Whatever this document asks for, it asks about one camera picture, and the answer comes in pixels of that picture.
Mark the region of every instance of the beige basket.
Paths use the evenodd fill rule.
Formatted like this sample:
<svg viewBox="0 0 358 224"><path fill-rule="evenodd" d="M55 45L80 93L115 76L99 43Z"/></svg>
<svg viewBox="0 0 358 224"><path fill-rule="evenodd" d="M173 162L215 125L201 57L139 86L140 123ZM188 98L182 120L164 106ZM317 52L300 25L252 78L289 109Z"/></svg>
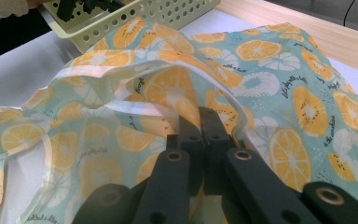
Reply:
<svg viewBox="0 0 358 224"><path fill-rule="evenodd" d="M113 13L96 8L91 14L83 12L83 6L76 4L68 22L57 17L59 0L46 3L44 7L54 19L48 25L57 36L71 39L84 53L106 34L134 17L179 29L219 3L220 0L135 0Z"/></svg>

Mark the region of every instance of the black cable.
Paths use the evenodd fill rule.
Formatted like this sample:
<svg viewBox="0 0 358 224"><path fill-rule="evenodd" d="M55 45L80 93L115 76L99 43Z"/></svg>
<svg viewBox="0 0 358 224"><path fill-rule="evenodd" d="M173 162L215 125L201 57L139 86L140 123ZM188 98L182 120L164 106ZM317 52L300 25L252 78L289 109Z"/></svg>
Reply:
<svg viewBox="0 0 358 224"><path fill-rule="evenodd" d="M355 2L356 0L353 0L350 7L348 7L348 10L347 10L347 13L345 13L345 17L344 17L344 26L345 26L345 21L347 20L347 16L348 16L348 13L350 12L351 10L351 6L353 5L353 3Z"/></svg>

